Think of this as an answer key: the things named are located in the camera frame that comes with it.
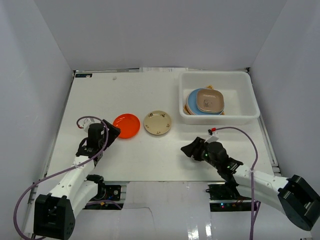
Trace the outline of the orange round plate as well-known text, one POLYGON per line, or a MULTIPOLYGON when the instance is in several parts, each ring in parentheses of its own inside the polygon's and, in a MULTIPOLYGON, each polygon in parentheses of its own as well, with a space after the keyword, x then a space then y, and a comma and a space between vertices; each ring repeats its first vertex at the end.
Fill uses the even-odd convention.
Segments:
POLYGON ((131 113, 124 113, 117 116, 113 125, 120 129, 119 138, 130 139, 134 137, 140 130, 140 120, 137 116, 131 113))

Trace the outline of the beige patterned small plate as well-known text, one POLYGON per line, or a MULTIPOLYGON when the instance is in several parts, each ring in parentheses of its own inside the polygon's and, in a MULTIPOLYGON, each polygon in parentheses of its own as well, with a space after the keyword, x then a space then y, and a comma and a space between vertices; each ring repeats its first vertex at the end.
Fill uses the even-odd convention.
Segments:
POLYGON ((143 120, 145 130, 155 136, 166 134, 172 128, 172 125, 171 116, 162 110, 149 112, 143 120))

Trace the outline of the brown square panda dish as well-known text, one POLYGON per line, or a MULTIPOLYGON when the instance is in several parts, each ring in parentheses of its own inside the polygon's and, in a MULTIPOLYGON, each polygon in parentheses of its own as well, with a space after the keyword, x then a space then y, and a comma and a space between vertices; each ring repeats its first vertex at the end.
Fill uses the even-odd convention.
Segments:
POLYGON ((218 114, 225 108, 224 96, 218 90, 201 88, 196 94, 196 105, 203 113, 218 114))

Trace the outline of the pink round plate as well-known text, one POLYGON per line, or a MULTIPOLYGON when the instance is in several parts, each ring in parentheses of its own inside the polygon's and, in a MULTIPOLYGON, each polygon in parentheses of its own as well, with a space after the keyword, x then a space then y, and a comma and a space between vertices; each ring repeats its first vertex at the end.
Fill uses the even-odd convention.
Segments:
POLYGON ((189 115, 197 115, 197 101, 194 97, 188 95, 185 103, 185 111, 189 115))

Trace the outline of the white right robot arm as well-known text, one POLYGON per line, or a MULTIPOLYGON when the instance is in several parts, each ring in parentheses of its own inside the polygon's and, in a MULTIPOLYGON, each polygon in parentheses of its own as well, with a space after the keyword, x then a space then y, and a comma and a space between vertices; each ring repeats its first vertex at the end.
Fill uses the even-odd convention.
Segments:
POLYGON ((252 170, 230 157, 220 142, 200 137, 181 147, 181 151, 214 167, 227 184, 226 195, 233 200, 242 196, 264 203, 304 231, 310 231, 320 217, 320 196, 301 176, 281 177, 252 170))

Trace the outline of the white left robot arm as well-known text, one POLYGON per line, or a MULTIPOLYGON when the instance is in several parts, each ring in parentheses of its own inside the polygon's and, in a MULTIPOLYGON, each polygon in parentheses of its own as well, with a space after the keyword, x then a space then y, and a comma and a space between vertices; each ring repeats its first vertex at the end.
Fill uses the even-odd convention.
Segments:
POLYGON ((40 194, 35 200, 33 233, 36 236, 68 240, 80 211, 90 201, 101 201, 106 195, 104 177, 91 172, 121 130, 105 119, 90 123, 85 129, 87 137, 79 144, 72 169, 49 193, 40 194))

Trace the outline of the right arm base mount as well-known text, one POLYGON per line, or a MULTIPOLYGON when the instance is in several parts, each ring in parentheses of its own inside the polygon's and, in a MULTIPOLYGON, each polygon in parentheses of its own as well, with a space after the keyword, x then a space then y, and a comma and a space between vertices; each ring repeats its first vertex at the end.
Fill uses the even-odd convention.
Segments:
POLYGON ((212 213, 251 211, 251 199, 234 193, 224 182, 209 183, 205 192, 209 195, 209 206, 212 213))

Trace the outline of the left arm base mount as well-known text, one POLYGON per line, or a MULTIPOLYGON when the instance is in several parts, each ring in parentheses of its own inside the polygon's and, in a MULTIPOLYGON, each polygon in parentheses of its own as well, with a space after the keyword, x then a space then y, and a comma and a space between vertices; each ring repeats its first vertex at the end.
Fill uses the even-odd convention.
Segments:
POLYGON ((86 205, 86 210, 121 210, 123 203, 121 201, 121 185, 105 185, 103 192, 96 198, 92 198, 91 202, 95 204, 86 205))

